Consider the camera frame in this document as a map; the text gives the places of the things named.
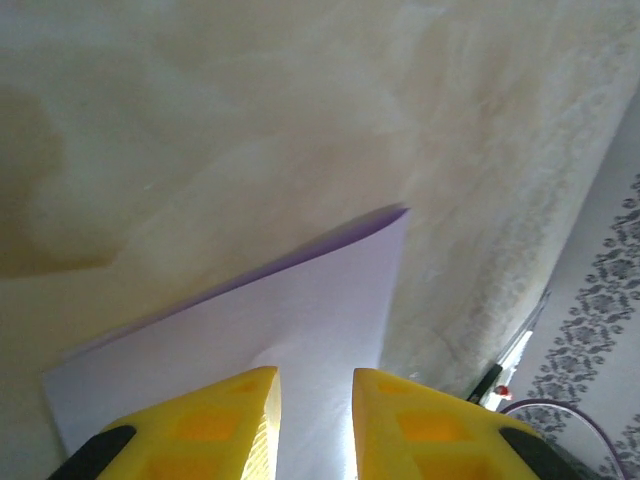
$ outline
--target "purple paper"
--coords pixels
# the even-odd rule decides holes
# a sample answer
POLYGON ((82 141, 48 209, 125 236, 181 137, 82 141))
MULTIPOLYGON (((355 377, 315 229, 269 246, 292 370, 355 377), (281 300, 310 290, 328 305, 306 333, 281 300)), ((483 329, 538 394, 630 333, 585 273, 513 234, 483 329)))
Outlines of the purple paper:
POLYGON ((67 451, 118 417, 276 365, 277 478, 352 480, 353 369, 378 366, 407 217, 378 212, 47 372, 67 451))

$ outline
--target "wall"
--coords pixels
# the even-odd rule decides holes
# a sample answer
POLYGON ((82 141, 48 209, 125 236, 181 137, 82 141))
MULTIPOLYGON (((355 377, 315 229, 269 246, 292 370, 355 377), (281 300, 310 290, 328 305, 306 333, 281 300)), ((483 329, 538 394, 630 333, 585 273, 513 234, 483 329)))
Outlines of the wall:
POLYGON ((62 350, 399 201, 383 364, 463 392, 640 72, 633 0, 1 8, 3 478, 58 461, 37 372, 62 350))
MULTIPOLYGON (((640 478, 640 94, 636 93, 549 281, 509 388, 514 400, 570 403, 614 442, 628 478, 640 478)), ((516 414, 600 474, 618 478, 583 422, 555 409, 516 414)))

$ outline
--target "water stain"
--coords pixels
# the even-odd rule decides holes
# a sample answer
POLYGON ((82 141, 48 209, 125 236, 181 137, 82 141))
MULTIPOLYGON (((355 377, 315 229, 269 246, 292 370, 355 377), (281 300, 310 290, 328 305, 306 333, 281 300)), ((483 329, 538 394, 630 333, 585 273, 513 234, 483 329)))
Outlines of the water stain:
POLYGON ((62 171, 64 139, 35 95, 1 86, 0 111, 0 278, 93 268, 111 262, 111 254, 57 258, 33 241, 30 222, 34 219, 29 217, 29 204, 38 184, 62 171))

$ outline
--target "purple cable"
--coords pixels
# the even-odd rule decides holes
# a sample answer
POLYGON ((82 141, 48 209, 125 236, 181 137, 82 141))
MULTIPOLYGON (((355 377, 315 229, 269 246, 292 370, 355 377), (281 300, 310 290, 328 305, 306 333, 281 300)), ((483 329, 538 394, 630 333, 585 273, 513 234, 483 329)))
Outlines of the purple cable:
POLYGON ((515 412, 516 410, 520 410, 521 408, 526 407, 554 407, 565 412, 568 412, 585 423, 591 430, 600 437, 600 440, 606 445, 609 453, 611 454, 611 459, 613 461, 613 465, 616 469, 616 473, 623 480, 631 480, 631 476, 625 471, 624 466, 622 464, 622 459, 616 452, 615 447, 613 446, 613 442, 609 438, 609 436, 602 430, 602 427, 598 425, 589 415, 578 410, 575 407, 572 407, 568 403, 559 402, 557 400, 545 400, 542 398, 532 398, 529 400, 521 400, 519 402, 514 402, 511 405, 507 405, 503 408, 500 413, 504 415, 509 415, 510 413, 515 412))

